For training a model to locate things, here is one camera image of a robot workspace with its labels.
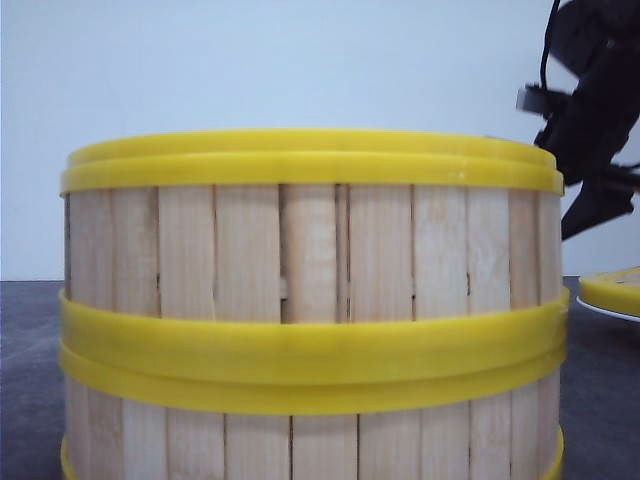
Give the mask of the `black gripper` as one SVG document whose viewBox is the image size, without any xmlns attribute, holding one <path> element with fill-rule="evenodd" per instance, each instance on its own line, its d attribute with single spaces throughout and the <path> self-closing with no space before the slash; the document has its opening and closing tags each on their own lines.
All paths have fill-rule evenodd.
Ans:
<svg viewBox="0 0 640 480">
<path fill-rule="evenodd" d="M 539 75 L 517 107 L 544 118 L 535 145 L 554 155 L 565 185 L 581 187 L 561 220 L 568 240 L 634 210 L 639 166 L 613 158 L 639 120 L 638 2 L 554 2 Z"/>
</svg>

